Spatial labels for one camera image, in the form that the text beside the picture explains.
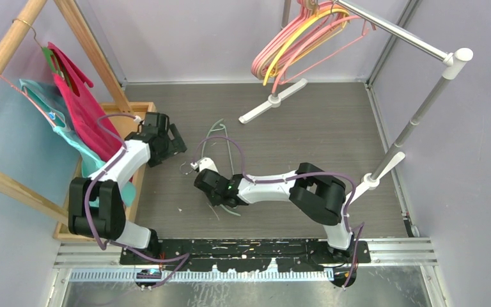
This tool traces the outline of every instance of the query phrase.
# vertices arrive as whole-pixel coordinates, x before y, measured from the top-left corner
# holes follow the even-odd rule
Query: wooden pole
[[[46,1],[29,0],[17,18],[33,24]],[[3,73],[4,68],[10,62],[10,59],[12,59],[14,52],[18,49],[27,32],[29,32],[29,26],[25,23],[17,20],[14,23],[12,23],[12,20],[10,22],[12,26],[0,42],[0,74]]]
[[[0,192],[68,225],[68,212],[65,209],[1,172]]]
[[[63,14],[76,39],[82,45],[82,48],[88,55],[108,92],[110,92],[114,103],[121,112],[131,113],[132,110],[125,93],[121,90],[121,86],[116,80],[114,72],[110,68],[108,61],[106,61],[104,53],[100,50],[95,37],[93,37],[93,33],[91,33],[88,24],[74,0],[54,0],[54,2],[61,11],[61,14]]]

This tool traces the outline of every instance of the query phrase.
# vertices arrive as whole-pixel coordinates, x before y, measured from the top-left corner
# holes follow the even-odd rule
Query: pink garment
[[[48,48],[61,62],[72,84],[71,89],[59,74],[53,74],[54,82],[59,88],[72,118],[74,130],[82,141],[97,153],[101,160],[107,162],[121,148],[121,143],[97,125],[97,119],[105,113],[86,87],[87,84],[92,88],[93,83],[53,43],[48,43]],[[108,118],[101,120],[101,124],[119,135]]]

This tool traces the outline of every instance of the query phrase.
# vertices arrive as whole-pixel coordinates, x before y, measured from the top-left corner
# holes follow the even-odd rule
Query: teal garment
[[[82,156],[81,171],[83,177],[89,176],[104,166],[105,162],[93,150],[89,149],[74,131],[65,101],[57,86],[23,79],[20,79],[20,85],[22,86],[22,91],[25,91],[52,118],[52,121],[56,124],[53,128],[54,132],[65,139],[70,146],[78,150]],[[129,207],[136,195],[134,185],[127,182],[120,193],[123,202]],[[98,207],[98,200],[91,201],[90,205]]]

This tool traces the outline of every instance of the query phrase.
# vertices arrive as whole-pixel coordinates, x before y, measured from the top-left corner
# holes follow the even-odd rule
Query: wooden clothes rack
[[[25,7],[19,13],[17,19],[24,20],[28,24],[33,24],[38,14],[46,4],[47,0],[28,0]],[[112,69],[110,68],[104,54],[100,50],[93,33],[89,29],[84,17],[78,9],[74,0],[54,0],[55,4],[63,14],[70,29],[80,42],[85,53],[89,57],[95,70],[102,79],[105,87],[112,96],[114,103],[101,104],[107,113],[124,112],[135,113],[142,115],[147,111],[155,111],[155,106],[152,102],[129,102],[121,89]],[[29,26],[23,22],[14,21],[10,29],[6,32],[0,42],[0,74],[3,73],[12,56],[18,49],[18,46],[23,41],[24,37],[29,32]],[[136,129],[136,124],[129,120],[123,121],[120,119],[113,120],[116,129],[122,136],[127,135],[130,131]],[[143,179],[144,168],[138,170],[134,175],[136,181],[137,196],[128,209],[128,218],[134,219],[136,213],[136,205],[140,194],[141,182]],[[47,214],[51,218],[57,220],[62,225],[68,225],[68,211],[65,201],[65,206],[61,207],[49,201],[42,195],[34,192],[32,189],[17,182],[8,175],[0,172],[0,192],[12,197],[15,200],[24,203],[31,208]]]

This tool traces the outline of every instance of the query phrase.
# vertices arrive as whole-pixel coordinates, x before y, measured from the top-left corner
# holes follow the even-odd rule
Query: wooden base
[[[119,113],[120,110],[113,103],[102,103],[100,104],[104,111],[107,114],[111,113]],[[146,112],[155,112],[155,105],[153,102],[130,102],[130,106],[135,115],[144,118]],[[120,136],[124,138],[130,132],[136,131],[138,124],[133,122],[130,118],[126,118],[123,116],[111,117],[110,120],[116,127],[116,130],[120,133]],[[140,199],[140,190],[142,189],[142,182],[144,180],[144,171],[146,166],[141,166],[134,176],[132,177],[132,184],[136,188],[136,197],[132,202],[131,206],[127,208],[125,211],[125,215],[127,216],[127,220],[134,221],[136,217],[136,211],[138,209],[138,200]],[[76,172],[74,177],[80,176],[80,163],[76,167]],[[63,204],[63,208],[68,209],[68,195],[65,198],[65,204]],[[54,232],[54,239],[58,239],[61,241],[93,241],[92,238],[87,238],[82,235],[74,235],[68,231],[68,227],[63,223],[58,223],[56,227],[56,231]]]

